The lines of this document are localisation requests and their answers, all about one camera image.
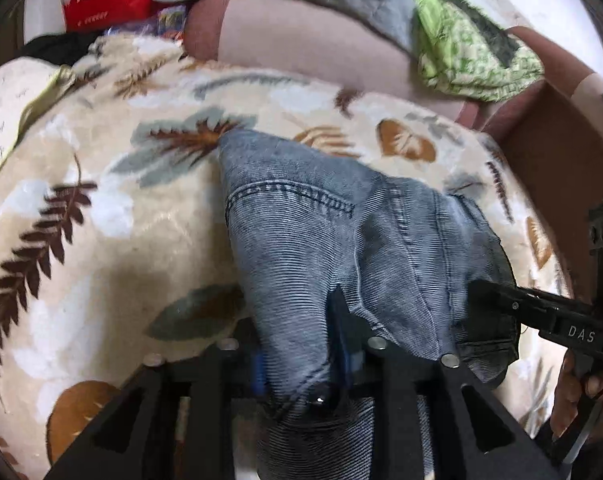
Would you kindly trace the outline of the grey denim pants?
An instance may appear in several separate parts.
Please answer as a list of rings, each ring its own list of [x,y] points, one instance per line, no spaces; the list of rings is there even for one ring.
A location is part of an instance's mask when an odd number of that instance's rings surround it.
[[[219,143],[226,222],[269,385],[257,430],[264,479],[365,479],[373,403],[311,415],[330,378],[326,300],[344,292],[376,335],[435,360],[456,354],[490,388],[518,357],[519,326],[472,307],[475,280],[512,284],[499,237],[477,205],[277,136]]]

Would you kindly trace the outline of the brown cardboard box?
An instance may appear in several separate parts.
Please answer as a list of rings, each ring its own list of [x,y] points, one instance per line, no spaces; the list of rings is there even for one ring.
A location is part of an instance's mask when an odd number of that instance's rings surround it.
[[[525,186],[582,300],[594,297],[589,211],[603,202],[603,140],[548,84],[499,144]]]

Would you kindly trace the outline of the cream leaf-print blanket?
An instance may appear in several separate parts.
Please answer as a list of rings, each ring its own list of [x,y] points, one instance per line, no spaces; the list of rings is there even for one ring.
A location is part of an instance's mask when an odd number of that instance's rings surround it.
[[[518,284],[569,295],[495,141],[412,101],[106,36],[0,168],[0,454],[40,479],[145,354],[239,317],[216,147],[241,127],[475,200]]]

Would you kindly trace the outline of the green patterned cloth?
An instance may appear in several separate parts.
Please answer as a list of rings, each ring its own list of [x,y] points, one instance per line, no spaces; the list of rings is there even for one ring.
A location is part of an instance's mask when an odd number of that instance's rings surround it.
[[[414,0],[417,64],[428,88],[483,102],[518,96],[544,76],[523,40],[466,0]]]

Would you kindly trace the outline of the white embroidered cushion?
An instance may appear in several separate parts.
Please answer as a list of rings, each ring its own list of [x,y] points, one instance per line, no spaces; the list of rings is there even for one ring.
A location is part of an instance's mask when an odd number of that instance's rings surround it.
[[[0,66],[0,168],[22,135],[74,86],[70,66],[16,58]]]

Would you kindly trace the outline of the pink and maroon bolster pillow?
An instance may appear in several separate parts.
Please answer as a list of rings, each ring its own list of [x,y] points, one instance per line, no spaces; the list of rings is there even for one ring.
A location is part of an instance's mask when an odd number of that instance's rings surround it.
[[[353,18],[303,0],[200,0],[191,6],[183,37],[187,54],[201,61],[274,68],[381,92],[469,128],[498,130],[499,114],[518,118],[544,87],[583,107],[603,93],[603,78],[550,39],[523,26],[511,32],[539,56],[545,78],[498,104],[425,87],[410,54]]]

